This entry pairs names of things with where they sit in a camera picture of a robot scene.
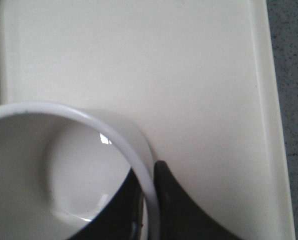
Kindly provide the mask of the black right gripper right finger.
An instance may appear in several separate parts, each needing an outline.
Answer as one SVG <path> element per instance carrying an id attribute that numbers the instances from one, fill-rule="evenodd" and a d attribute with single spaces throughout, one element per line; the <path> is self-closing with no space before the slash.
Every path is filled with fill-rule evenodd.
<path id="1" fill-rule="evenodd" d="M 192 200 L 163 160 L 154 164 L 154 186 L 159 202 L 161 240 L 239 239 Z"/>

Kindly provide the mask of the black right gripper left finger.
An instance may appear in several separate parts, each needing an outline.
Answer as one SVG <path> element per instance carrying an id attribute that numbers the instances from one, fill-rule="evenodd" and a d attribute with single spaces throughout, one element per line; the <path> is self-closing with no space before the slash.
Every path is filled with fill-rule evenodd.
<path id="1" fill-rule="evenodd" d="M 144 194 L 132 169 L 106 207 L 71 240 L 139 240 Z"/>

